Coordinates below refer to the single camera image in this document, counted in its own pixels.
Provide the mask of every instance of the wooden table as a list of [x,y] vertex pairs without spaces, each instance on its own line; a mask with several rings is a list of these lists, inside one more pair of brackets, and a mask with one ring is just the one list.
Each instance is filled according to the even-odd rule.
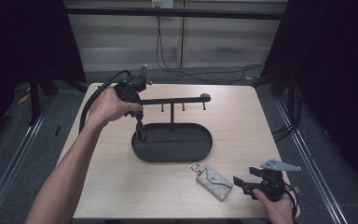
[[[85,101],[96,90],[92,84],[80,107],[63,154],[77,137],[79,118]],[[281,157],[273,141],[255,89],[244,86],[162,85],[148,86],[142,99],[198,97],[211,95],[211,102],[175,106],[175,122],[194,122],[212,134],[209,156],[200,161],[210,165],[232,182],[237,176],[260,183],[249,174],[249,166],[259,168],[269,159]],[[170,106],[144,106],[144,124],[170,122]],[[264,217],[259,201],[243,195],[234,186],[220,202],[196,182],[190,163],[148,163],[133,153],[131,137],[136,119],[123,117],[109,123],[101,134],[87,174],[74,218],[247,218]]]

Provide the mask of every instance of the wall socket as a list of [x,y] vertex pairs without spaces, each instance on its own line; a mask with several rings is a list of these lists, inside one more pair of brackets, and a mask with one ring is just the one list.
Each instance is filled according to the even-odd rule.
[[152,0],[152,8],[173,8],[173,0]]

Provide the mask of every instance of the small wallet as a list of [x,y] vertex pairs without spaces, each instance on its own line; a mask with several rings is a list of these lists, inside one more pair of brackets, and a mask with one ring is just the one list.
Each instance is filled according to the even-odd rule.
[[193,163],[191,169],[199,175],[197,177],[197,182],[210,191],[220,201],[223,201],[232,189],[233,184],[208,165],[204,170],[201,170],[199,164]]

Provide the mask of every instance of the gray carpet floor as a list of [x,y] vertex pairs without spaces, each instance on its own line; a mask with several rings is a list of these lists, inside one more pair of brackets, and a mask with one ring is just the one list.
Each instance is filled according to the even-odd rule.
[[[241,70],[241,68],[230,69],[231,71]],[[160,69],[150,70],[149,74],[154,83],[212,84],[200,80],[200,78],[203,78],[214,84],[238,80],[232,85],[249,85],[256,80],[261,69],[262,67],[257,67],[246,71],[244,76],[241,73],[224,73],[197,75],[197,78],[178,77]],[[227,68],[193,68],[186,69],[186,71],[188,73],[227,71]],[[87,79],[89,83],[103,82],[114,74],[114,72],[89,73]],[[44,122],[0,206],[0,223],[22,223],[24,221],[35,194],[54,169],[61,154],[84,93],[61,82],[57,82],[57,86],[59,91],[56,96],[47,97],[43,93],[40,94],[42,107],[48,101],[51,101],[51,106],[47,110]],[[283,127],[284,122],[278,110],[276,98],[270,93],[269,85],[262,85],[256,91],[270,129],[275,131]],[[15,100],[0,127],[0,177],[11,162],[11,158],[28,129],[31,117],[30,102],[27,101],[18,105],[16,102],[21,95],[21,91],[16,92]],[[320,167],[326,183],[336,196],[348,223],[358,223],[358,174],[343,159],[336,144],[325,137],[324,127],[319,123],[317,116],[307,109],[306,102],[302,109],[299,130],[312,153],[313,159]],[[302,190],[298,195],[301,215],[296,221],[298,223],[334,223],[292,137],[289,135],[279,141],[277,148],[283,161],[300,165],[303,168],[303,172],[288,173],[291,183],[299,186]],[[74,223],[104,222],[105,220],[74,220]],[[180,220],[179,222],[227,223],[225,220]],[[241,222],[256,224],[265,223],[265,220],[244,219]],[[172,220],[125,220],[123,223],[172,223]]]

